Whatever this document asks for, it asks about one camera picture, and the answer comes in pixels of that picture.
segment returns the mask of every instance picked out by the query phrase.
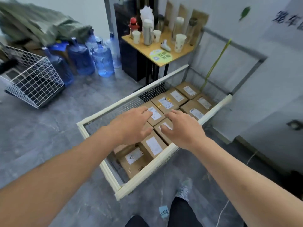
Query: yellow rope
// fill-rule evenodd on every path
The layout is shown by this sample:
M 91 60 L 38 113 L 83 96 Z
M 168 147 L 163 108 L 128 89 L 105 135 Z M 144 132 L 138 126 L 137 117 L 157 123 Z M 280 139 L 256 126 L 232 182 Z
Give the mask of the yellow rope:
M 230 44 L 231 41 L 232 41 L 232 40 L 229 39 L 229 41 L 226 43 L 225 47 L 223 48 L 223 50 L 222 50 L 220 56 L 218 57 L 218 59 L 214 62 L 214 64 L 213 64 L 212 67 L 210 68 L 209 72 L 208 72 L 207 75 L 206 75 L 204 84 L 203 84 L 202 87 L 200 88 L 200 91 L 202 91 L 203 88 L 205 87 L 205 85 L 206 85 L 206 83 L 207 83 L 207 80 L 208 80 L 208 78 L 209 78 L 209 76 L 210 76 L 212 70 L 215 68 L 216 64 L 218 63 L 219 59 L 221 58 L 221 56 L 223 55 L 223 53 L 225 52 L 225 50 L 227 49 L 227 47 L 228 47 L 228 45 Z

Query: white cable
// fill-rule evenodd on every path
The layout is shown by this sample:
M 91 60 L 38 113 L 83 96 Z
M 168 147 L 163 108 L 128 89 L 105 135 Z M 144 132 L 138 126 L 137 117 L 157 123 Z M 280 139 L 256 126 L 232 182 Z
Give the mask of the white cable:
M 258 151 L 256 151 L 256 152 L 249 158 L 249 160 L 247 161 L 246 165 L 248 165 L 248 163 L 250 162 L 250 160 L 252 160 L 252 158 L 256 155 L 256 153 L 258 153 Z M 220 212 L 220 214 L 219 214 L 218 222 L 217 222 L 216 227 L 218 227 L 219 221 L 220 221 L 220 217 L 221 217 L 221 214 L 222 214 L 223 211 L 225 210 L 225 208 L 226 208 L 226 206 L 228 205 L 228 203 L 229 203 L 229 200 L 227 201 L 227 203 L 225 204 L 225 206 L 223 207 L 223 209 L 221 210 L 221 212 Z

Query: person's right arm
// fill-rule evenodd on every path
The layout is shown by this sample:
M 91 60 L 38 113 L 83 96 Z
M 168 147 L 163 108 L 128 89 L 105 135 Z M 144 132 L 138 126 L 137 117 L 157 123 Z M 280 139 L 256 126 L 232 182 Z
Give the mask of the person's right arm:
M 173 110 L 166 116 L 174 127 L 170 130 L 161 125 L 161 131 L 200 160 L 249 227 L 303 226 L 301 200 L 206 137 L 201 125 L 190 115 Z

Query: white paper cup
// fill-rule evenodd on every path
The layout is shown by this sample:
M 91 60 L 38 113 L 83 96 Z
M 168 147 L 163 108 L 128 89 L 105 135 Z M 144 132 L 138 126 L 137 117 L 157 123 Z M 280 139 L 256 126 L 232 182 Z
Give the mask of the white paper cup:
M 154 41 L 155 42 L 159 42 L 161 33 L 162 32 L 160 30 L 154 30 Z
M 183 45 L 185 43 L 186 36 L 184 34 L 177 34 L 176 35 L 176 42 L 175 42 L 175 52 L 180 53 L 183 49 Z
M 140 35 L 141 35 L 141 32 L 140 31 L 133 31 L 133 38 L 134 38 L 134 44 L 138 44 L 140 42 Z

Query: floor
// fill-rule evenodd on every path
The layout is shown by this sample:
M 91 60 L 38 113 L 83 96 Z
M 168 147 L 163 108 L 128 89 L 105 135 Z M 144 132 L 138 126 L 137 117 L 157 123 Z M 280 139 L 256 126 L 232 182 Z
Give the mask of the floor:
M 83 138 L 76 123 L 83 118 L 131 94 L 142 85 L 122 70 L 115 76 L 77 76 L 46 108 L 37 110 L 3 92 L 0 81 L 0 188 L 43 163 L 47 159 L 79 144 Z M 207 136 L 227 152 L 246 163 L 251 157 L 240 143 L 224 144 L 209 130 Z M 281 177 L 258 157 L 249 167 L 276 183 Z M 141 215 L 150 226 L 167 226 L 159 206 L 170 204 L 180 181 L 193 180 L 189 204 L 205 227 L 216 226 L 227 198 L 202 164 L 187 150 L 179 150 L 166 165 L 157 170 L 133 193 L 117 202 L 100 168 L 77 191 L 50 226 L 123 227 L 133 214 Z M 218 226 L 243 226 L 231 203 L 221 215 Z

